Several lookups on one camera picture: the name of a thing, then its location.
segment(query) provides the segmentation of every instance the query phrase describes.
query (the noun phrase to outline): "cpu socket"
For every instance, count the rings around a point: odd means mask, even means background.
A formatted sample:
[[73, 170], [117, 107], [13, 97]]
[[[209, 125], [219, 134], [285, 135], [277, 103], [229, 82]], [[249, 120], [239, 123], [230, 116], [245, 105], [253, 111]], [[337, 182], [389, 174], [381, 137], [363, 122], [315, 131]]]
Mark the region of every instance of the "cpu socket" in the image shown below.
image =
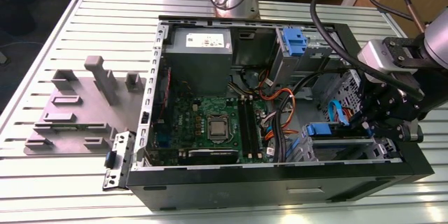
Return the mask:
[[209, 140], [215, 144], [222, 144], [230, 139], [230, 116], [209, 115], [207, 116]]

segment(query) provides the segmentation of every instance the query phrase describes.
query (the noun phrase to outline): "metal bracket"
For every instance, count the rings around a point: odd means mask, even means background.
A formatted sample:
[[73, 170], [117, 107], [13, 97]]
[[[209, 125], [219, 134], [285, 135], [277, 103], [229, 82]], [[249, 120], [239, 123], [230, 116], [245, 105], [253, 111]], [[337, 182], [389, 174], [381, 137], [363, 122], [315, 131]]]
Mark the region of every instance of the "metal bracket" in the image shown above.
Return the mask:
[[383, 40], [394, 59], [394, 64], [401, 68], [442, 69], [442, 66], [430, 58], [415, 58], [413, 52], [418, 51], [419, 45], [414, 39], [387, 37]]
[[126, 187], [131, 168], [133, 149], [135, 144], [135, 132], [126, 131], [117, 134], [113, 150], [106, 156], [107, 168], [103, 191], [129, 190]]

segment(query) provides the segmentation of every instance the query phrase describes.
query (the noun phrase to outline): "ram slot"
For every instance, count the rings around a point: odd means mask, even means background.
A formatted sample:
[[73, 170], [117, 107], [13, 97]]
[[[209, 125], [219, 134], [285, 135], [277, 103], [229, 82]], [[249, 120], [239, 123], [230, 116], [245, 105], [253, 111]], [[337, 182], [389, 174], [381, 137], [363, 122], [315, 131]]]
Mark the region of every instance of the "ram slot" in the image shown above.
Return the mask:
[[238, 107], [239, 107], [239, 118], [241, 118], [243, 156], [247, 157], [251, 154], [251, 141], [250, 141], [249, 128], [247, 128], [246, 101], [245, 100], [238, 102]]
[[249, 136], [251, 142], [251, 153], [254, 158], [259, 158], [261, 145], [259, 145], [257, 115], [254, 111], [253, 101], [246, 102], [246, 116], [247, 116]]

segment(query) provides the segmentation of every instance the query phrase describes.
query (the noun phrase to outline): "green circuit board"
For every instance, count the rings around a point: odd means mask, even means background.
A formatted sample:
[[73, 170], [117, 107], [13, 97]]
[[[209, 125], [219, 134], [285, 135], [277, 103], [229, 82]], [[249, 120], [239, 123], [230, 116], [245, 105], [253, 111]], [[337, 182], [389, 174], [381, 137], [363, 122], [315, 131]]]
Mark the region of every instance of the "green circuit board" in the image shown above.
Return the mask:
[[[254, 111], [261, 121], [261, 114], [266, 112], [266, 103], [262, 100], [253, 101]], [[174, 119], [171, 135], [159, 134], [157, 139], [165, 143], [166, 149], [159, 148], [161, 165], [177, 165], [177, 151], [186, 148], [233, 149], [239, 151], [239, 163], [267, 163], [269, 158], [261, 150], [262, 158], [243, 155], [243, 139], [241, 132], [239, 101], [237, 98], [178, 98], [174, 103]], [[223, 118], [227, 121], [229, 138], [223, 141], [211, 141], [209, 120]], [[262, 143], [261, 129], [258, 131], [259, 146]]]

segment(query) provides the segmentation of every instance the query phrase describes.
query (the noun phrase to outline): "blue drive bay latch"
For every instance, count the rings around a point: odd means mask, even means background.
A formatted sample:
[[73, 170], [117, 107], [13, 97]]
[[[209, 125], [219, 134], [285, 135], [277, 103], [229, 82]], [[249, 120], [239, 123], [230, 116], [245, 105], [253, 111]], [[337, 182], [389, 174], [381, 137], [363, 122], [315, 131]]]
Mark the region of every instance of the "blue drive bay latch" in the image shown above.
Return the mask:
[[283, 39], [289, 46], [290, 56], [303, 56], [307, 50], [307, 37], [298, 28], [283, 29]]

